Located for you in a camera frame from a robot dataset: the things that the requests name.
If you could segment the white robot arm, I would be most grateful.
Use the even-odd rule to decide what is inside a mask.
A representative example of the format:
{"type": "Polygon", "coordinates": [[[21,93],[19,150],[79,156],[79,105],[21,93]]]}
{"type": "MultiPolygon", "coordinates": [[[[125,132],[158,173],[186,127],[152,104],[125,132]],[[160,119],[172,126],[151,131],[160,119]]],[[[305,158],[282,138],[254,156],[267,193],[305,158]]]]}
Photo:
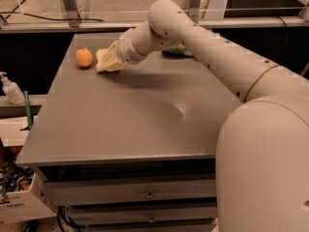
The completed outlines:
{"type": "Polygon", "coordinates": [[[219,232],[309,232],[309,83],[193,22],[170,0],[97,54],[98,71],[181,42],[242,104],[216,146],[219,232]]]}

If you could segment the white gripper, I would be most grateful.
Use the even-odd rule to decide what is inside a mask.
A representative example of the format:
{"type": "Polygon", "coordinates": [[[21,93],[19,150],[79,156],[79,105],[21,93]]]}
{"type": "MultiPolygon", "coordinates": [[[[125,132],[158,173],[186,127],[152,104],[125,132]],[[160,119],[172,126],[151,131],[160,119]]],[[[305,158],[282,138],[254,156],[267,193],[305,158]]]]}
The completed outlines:
{"type": "Polygon", "coordinates": [[[114,41],[109,46],[106,56],[112,58],[110,73],[124,70],[127,64],[136,65],[146,59],[146,56],[139,53],[134,46],[132,32],[132,29],[128,29],[118,41],[114,41]]]}

